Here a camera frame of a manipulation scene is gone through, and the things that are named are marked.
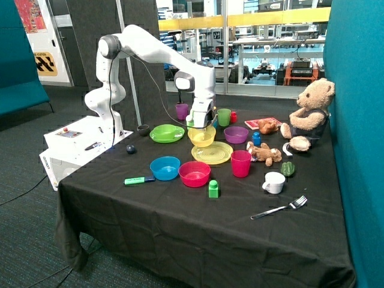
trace gray carpet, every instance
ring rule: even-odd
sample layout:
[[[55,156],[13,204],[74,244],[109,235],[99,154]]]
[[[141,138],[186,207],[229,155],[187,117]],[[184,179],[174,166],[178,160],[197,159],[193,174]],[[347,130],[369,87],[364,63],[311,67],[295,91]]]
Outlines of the gray carpet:
[[[17,197],[45,177],[39,153],[47,148],[43,135],[93,115],[83,102],[85,89],[45,87],[55,113],[48,104],[0,118],[0,203]],[[185,101],[190,95],[183,95]],[[218,96],[220,107],[252,109],[269,107],[273,99]],[[169,106],[177,94],[169,97]],[[278,110],[295,110],[293,100],[279,100]],[[46,178],[28,194],[0,206],[0,287],[30,287],[67,265],[53,241],[56,193]],[[88,235],[81,235],[84,247],[96,250],[82,272],[72,272],[61,287],[189,287],[174,279],[161,278],[130,259],[106,251]],[[33,287],[57,287],[70,271],[66,268]]]

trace teal partition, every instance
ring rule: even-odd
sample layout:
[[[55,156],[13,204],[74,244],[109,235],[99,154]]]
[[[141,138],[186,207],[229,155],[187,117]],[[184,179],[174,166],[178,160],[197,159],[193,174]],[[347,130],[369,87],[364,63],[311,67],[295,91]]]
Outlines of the teal partition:
[[[331,130],[358,287],[384,287],[383,32],[380,0],[336,0],[324,51]]]
[[[0,12],[0,115],[49,102],[14,0]]]

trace green toy block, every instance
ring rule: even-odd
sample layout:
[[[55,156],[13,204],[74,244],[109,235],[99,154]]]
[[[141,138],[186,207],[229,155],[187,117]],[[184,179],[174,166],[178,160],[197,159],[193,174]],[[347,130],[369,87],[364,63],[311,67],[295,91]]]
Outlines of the green toy block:
[[[208,197],[209,198],[219,198],[219,190],[218,190],[218,183],[216,180],[211,180],[209,182],[209,188],[208,188]]]

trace teddy bear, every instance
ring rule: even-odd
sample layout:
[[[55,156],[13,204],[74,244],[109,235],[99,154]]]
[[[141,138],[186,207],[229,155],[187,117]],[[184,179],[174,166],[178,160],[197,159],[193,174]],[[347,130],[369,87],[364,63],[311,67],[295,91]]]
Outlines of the teddy bear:
[[[261,119],[258,121],[260,133],[267,135],[278,131],[277,122],[269,119]]]
[[[290,125],[282,123],[281,135],[290,139],[289,146],[308,151],[321,138],[329,120],[328,106],[335,95],[335,84],[326,78],[312,82],[299,95],[299,110],[289,115]]]
[[[260,147],[253,145],[253,142],[247,143],[247,151],[251,154],[251,161],[265,161],[265,164],[269,167],[273,162],[280,162],[281,152],[278,149],[270,149],[266,143],[262,143]]]

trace fork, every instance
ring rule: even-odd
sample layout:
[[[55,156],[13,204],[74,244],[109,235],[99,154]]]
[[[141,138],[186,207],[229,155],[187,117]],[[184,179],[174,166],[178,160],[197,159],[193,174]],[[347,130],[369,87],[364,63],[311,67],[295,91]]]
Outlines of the fork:
[[[295,201],[290,202],[287,206],[282,206],[282,207],[279,207],[279,208],[275,208],[275,209],[272,209],[272,210],[265,211],[263,213],[259,213],[259,214],[253,215],[253,216],[251,216],[251,219],[255,220],[255,219],[261,218],[261,217],[263,217],[265,215],[268,215],[268,214],[271,214],[273,212],[276,212],[276,211],[279,211],[279,210],[283,210],[283,209],[286,209],[286,208],[292,208],[292,209],[296,210],[296,209],[300,208],[301,206],[303,206],[307,202],[307,200],[308,199],[305,196],[301,196],[300,198],[297,198]]]

